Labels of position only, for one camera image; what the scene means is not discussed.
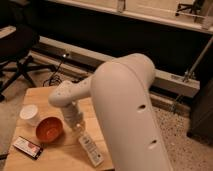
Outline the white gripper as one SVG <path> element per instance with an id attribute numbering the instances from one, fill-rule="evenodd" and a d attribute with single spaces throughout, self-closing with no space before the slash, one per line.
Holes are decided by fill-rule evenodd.
<path id="1" fill-rule="evenodd" d="M 76 102 L 61 109 L 65 123 L 74 131 L 85 129 L 83 112 Z"/>

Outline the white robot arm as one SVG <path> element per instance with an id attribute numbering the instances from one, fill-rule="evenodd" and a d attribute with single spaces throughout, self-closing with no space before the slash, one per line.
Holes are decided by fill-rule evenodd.
<path id="1" fill-rule="evenodd" d="M 114 58 L 78 83 L 59 84 L 49 103 L 74 126 L 78 122 L 74 103 L 92 100 L 115 171 L 173 171 L 149 95 L 155 73 L 144 54 Z"/>

